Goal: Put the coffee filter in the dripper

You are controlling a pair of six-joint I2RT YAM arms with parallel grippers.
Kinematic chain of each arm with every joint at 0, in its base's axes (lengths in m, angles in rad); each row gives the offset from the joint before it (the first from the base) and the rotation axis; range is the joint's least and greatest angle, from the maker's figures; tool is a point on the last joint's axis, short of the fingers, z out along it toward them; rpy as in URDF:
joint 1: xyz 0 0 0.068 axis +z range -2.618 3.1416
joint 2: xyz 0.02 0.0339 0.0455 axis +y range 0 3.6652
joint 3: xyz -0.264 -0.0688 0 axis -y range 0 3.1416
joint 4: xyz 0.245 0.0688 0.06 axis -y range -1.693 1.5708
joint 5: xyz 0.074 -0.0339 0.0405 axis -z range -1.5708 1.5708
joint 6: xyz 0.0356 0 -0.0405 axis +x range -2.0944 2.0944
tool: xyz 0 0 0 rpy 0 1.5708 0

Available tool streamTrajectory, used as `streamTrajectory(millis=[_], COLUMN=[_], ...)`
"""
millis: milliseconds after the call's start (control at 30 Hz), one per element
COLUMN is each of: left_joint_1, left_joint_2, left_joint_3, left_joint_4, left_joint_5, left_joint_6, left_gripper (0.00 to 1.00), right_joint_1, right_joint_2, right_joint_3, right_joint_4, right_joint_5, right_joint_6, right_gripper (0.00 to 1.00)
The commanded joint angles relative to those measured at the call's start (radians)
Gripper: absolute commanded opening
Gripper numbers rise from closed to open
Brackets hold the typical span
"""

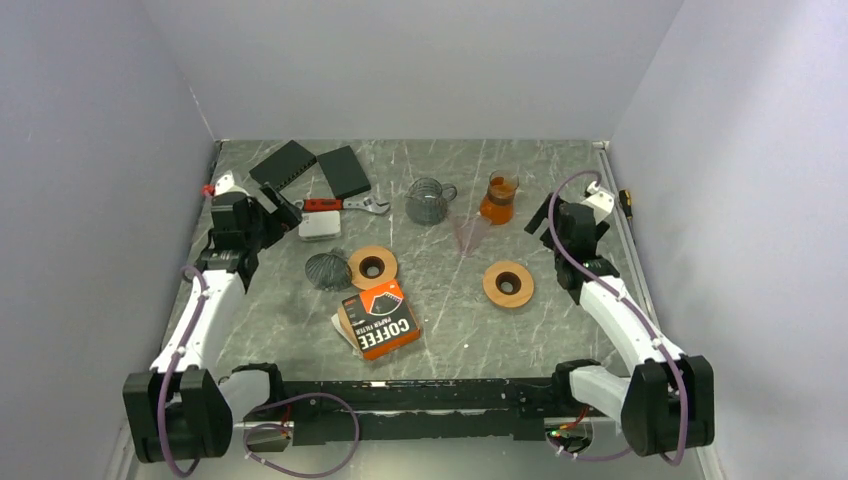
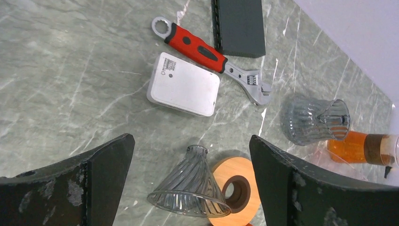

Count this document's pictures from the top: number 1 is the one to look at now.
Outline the orange coffee filter box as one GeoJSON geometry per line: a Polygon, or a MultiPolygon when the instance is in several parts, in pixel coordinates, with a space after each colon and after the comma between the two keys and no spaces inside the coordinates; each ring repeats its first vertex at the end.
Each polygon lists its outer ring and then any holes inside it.
{"type": "Polygon", "coordinates": [[[331,323],[354,352],[368,361],[415,342],[422,334],[395,279],[342,301],[331,323]]]}

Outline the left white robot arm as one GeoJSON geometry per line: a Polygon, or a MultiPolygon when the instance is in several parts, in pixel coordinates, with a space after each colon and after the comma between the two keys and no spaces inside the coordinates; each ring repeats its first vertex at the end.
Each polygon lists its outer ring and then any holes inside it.
{"type": "Polygon", "coordinates": [[[279,417],[287,392],[276,366],[236,368],[223,384],[211,372],[258,269],[258,255],[301,222],[300,210],[270,185],[262,203],[220,177],[211,197],[212,226],[197,260],[182,268],[191,292],[177,326],[144,372],[130,374],[122,396],[137,458],[143,463],[198,462],[223,456],[233,426],[252,411],[264,420],[279,417]]]}

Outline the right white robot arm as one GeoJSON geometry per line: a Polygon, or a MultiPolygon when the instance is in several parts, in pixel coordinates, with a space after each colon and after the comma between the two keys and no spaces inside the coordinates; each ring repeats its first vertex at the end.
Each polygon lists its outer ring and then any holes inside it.
{"type": "Polygon", "coordinates": [[[565,362],[553,375],[551,401],[564,415],[593,407],[618,424],[636,455],[674,460],[714,441],[714,369],[664,336],[598,253],[612,205],[602,192],[578,203],[551,193],[524,228],[553,252],[558,284],[601,327],[628,372],[618,376],[593,360],[565,362]]]}

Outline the grey ribbed glass dripper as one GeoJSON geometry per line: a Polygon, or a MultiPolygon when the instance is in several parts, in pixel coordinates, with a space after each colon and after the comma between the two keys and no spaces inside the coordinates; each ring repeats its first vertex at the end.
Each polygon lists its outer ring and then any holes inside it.
{"type": "Polygon", "coordinates": [[[318,290],[338,292],[352,286],[352,269],[340,248],[311,256],[304,271],[307,280],[318,290]]]}

